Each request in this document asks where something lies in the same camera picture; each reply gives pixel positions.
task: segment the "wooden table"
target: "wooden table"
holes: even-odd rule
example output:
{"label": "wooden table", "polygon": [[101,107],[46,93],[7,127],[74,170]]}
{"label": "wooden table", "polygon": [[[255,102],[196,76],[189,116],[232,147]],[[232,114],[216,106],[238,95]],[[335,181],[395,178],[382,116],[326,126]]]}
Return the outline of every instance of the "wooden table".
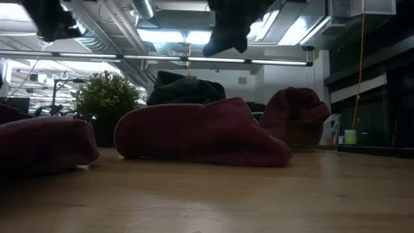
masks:
{"label": "wooden table", "polygon": [[414,232],[414,160],[297,153],[286,168],[127,161],[3,185],[0,232]]}

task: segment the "orange cord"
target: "orange cord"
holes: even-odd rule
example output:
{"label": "orange cord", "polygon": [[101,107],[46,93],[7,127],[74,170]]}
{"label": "orange cord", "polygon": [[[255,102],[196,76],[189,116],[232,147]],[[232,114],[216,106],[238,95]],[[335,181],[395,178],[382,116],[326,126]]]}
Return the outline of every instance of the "orange cord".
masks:
{"label": "orange cord", "polygon": [[364,30],[365,30],[365,8],[366,8],[367,1],[364,0],[364,12],[362,13],[362,32],[361,32],[361,54],[360,54],[360,79],[358,82],[358,92],[356,93],[356,101],[355,101],[355,111],[354,111],[354,120],[352,123],[352,129],[355,129],[356,126],[356,114],[358,113],[358,102],[360,99],[360,89],[361,89],[361,81],[362,81],[362,59],[364,57]]}

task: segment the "potted plant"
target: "potted plant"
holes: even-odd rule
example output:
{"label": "potted plant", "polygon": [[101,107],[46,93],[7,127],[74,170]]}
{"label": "potted plant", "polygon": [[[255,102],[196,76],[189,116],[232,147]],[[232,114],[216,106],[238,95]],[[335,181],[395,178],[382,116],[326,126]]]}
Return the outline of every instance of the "potted plant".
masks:
{"label": "potted plant", "polygon": [[116,123],[134,109],[139,94],[129,80],[105,71],[92,74],[75,98],[77,112],[94,127],[98,147],[113,147]]}

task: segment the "air vent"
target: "air vent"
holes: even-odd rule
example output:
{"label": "air vent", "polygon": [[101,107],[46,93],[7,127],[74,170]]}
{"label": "air vent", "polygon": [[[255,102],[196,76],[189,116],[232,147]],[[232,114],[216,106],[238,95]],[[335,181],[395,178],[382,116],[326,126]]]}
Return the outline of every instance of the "air vent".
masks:
{"label": "air vent", "polygon": [[245,78],[245,77],[239,77],[239,84],[246,85],[247,84],[247,78]]}

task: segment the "green plant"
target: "green plant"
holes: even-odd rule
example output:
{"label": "green plant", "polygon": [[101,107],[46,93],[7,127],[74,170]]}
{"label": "green plant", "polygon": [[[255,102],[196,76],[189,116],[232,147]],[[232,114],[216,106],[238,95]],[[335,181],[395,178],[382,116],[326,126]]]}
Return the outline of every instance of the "green plant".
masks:
{"label": "green plant", "polygon": [[139,94],[126,78],[104,71],[92,74],[75,98],[77,112],[87,119],[119,120],[134,109]]}

